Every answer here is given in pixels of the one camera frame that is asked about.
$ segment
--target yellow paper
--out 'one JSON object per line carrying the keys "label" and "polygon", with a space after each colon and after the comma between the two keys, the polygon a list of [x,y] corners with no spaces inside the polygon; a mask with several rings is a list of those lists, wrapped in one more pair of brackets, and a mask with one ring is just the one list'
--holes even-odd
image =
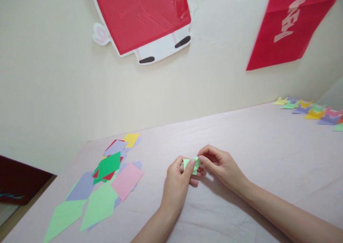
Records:
{"label": "yellow paper", "polygon": [[138,137],[139,137],[139,134],[133,134],[133,133],[126,134],[124,141],[129,143],[127,144],[126,147],[133,147]]}
{"label": "yellow paper", "polygon": [[301,101],[300,105],[302,108],[308,108],[312,103],[313,103],[313,100],[311,102],[308,102],[308,103]]}
{"label": "yellow paper", "polygon": [[273,105],[285,105],[287,103],[288,97],[284,100],[281,97],[278,97],[278,100],[273,103]]}
{"label": "yellow paper", "polygon": [[305,116],[305,119],[317,119],[317,120],[319,120],[324,114],[325,114],[325,111],[314,112],[313,110],[310,110],[308,112],[308,114]]}

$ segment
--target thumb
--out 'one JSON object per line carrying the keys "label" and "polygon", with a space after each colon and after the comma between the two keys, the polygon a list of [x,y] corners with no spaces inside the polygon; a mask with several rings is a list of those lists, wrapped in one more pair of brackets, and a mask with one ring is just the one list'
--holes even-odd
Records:
{"label": "thumb", "polygon": [[194,170],[194,165],[195,165],[195,160],[194,159],[191,159],[186,168],[184,169],[184,172],[183,172],[183,176],[187,178],[187,180],[190,179],[190,176],[192,175],[193,173],[193,170]]}
{"label": "thumb", "polygon": [[218,166],[216,166],[210,159],[205,156],[199,156],[200,161],[204,164],[207,170],[210,170],[213,173],[217,173]]}

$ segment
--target forearm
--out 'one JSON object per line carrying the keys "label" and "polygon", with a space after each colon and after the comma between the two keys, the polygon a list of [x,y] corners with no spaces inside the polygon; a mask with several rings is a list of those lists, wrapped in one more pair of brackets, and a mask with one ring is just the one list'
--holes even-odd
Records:
{"label": "forearm", "polygon": [[236,191],[294,242],[343,242],[343,231],[247,181]]}
{"label": "forearm", "polygon": [[160,207],[131,243],[165,242],[177,220],[177,217],[178,213],[172,212],[170,209]]}

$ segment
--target left hand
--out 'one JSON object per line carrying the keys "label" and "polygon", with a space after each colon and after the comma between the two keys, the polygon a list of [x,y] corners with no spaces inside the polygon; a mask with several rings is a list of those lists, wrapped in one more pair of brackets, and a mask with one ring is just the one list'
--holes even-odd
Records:
{"label": "left hand", "polygon": [[168,168],[167,178],[164,183],[164,191],[161,202],[161,208],[172,210],[173,213],[179,214],[185,201],[188,192],[188,184],[196,187],[199,182],[195,180],[196,177],[201,177],[204,171],[203,168],[198,168],[197,175],[192,175],[195,160],[188,162],[185,171],[183,171],[183,160],[187,159],[179,156]]}

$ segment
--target hand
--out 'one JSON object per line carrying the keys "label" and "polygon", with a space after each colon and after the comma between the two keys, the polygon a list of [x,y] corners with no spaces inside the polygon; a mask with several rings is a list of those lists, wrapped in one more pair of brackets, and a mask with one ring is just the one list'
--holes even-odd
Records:
{"label": "hand", "polygon": [[236,193],[249,182],[230,153],[226,151],[207,145],[199,151],[198,157],[207,170],[214,173],[225,186]]}
{"label": "hand", "polygon": [[164,191],[161,202],[161,208],[171,210],[174,214],[179,215],[188,192],[188,184],[197,186],[199,182],[194,179],[193,173],[195,160],[188,162],[185,171],[183,171],[183,160],[185,157],[179,156],[167,170],[167,178],[164,183]]}

